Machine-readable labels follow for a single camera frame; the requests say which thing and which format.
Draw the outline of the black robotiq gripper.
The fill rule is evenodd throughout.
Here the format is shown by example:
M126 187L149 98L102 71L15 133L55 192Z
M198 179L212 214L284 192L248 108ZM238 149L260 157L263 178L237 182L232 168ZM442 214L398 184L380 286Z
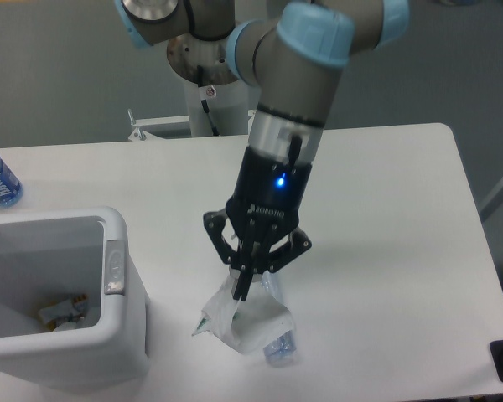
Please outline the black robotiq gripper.
M298 211L312 169L312 164L300 157L301 148L290 145L288 155L278 161L248 146L226 209L203 215L218 256L238 274L232 296L241 302L246 301L254 281L260 281L265 273L280 271L312 246L298 228ZM239 240L236 250L223 235L228 218ZM286 242L270 251L286 236Z

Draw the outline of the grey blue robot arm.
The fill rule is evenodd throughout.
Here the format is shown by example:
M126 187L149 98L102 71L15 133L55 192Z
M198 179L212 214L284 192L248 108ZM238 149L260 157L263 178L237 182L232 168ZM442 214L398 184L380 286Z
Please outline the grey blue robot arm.
M245 301L253 282L310 248L298 210L335 92L350 57L401 37L406 1L300 1L278 18L238 23L232 1L118 1L131 39L154 46L189 35L195 80L215 68L260 89L234 193L205 229Z

